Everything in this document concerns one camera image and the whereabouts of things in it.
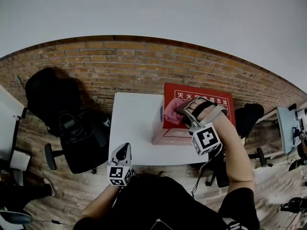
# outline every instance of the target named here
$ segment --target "shoe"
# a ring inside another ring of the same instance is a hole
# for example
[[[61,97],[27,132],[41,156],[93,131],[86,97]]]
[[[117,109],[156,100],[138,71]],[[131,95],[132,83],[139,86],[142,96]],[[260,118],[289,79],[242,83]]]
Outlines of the shoe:
[[[164,171],[160,171],[157,177],[167,177],[167,174]]]
[[[55,194],[56,194],[56,191],[54,190],[54,187],[53,187],[51,181],[47,178],[44,178],[44,183],[51,186],[51,196],[54,197]]]

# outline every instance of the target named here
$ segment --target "red box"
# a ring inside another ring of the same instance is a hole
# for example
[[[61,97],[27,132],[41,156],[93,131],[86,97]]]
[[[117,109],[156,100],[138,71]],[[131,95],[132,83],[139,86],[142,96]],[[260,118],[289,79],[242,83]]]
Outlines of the red box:
[[[163,118],[163,111],[174,98],[188,101],[198,96],[225,107],[228,110],[228,119],[236,126],[235,110],[231,94],[182,84],[166,83],[164,86],[164,102],[161,103],[153,123],[153,144],[191,145],[192,136],[189,134],[188,127],[183,123],[175,125],[167,122]]]

